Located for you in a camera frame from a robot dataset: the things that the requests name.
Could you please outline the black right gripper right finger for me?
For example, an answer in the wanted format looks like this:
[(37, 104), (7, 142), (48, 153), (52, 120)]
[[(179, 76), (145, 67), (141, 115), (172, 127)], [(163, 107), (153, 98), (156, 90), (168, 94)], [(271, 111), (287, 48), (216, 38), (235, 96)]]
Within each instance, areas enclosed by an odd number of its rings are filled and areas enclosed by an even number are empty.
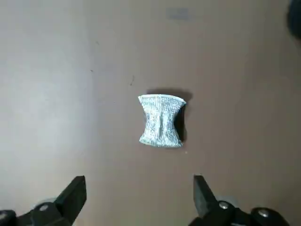
[(217, 200), (202, 175), (193, 178), (193, 199), (198, 216), (189, 226), (289, 226), (287, 220), (273, 209), (253, 208), (242, 211), (228, 201)]

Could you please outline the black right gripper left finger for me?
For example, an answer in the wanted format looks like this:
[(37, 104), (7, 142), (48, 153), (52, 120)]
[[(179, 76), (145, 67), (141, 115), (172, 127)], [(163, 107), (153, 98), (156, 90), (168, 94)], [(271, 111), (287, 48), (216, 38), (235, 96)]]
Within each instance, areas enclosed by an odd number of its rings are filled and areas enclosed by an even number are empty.
[(85, 176), (76, 176), (53, 202), (43, 202), (17, 216), (13, 210), (0, 211), (2, 226), (71, 226), (87, 200)]

